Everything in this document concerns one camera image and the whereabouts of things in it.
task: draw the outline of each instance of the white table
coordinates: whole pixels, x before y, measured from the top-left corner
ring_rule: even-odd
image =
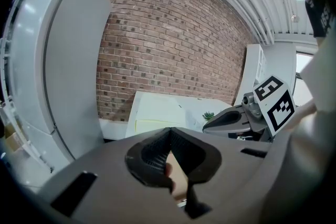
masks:
[[[220,111],[230,108],[231,105],[224,103],[221,100],[217,99],[207,99],[207,98],[197,98],[197,97],[185,97],[180,95],[167,95],[167,94],[159,94],[159,93],[145,93],[141,91],[137,91],[135,94],[135,98],[132,105],[131,114],[129,117],[126,135],[125,137],[134,136],[137,133],[135,132],[135,121],[137,119],[136,115],[138,112],[140,100],[143,97],[144,94],[152,94],[155,95],[161,95],[164,97],[170,97],[174,98],[181,107],[183,107],[186,110],[191,111],[192,116],[194,119],[203,126],[206,121],[203,118],[203,114],[205,112],[213,112],[215,115],[218,114]]]

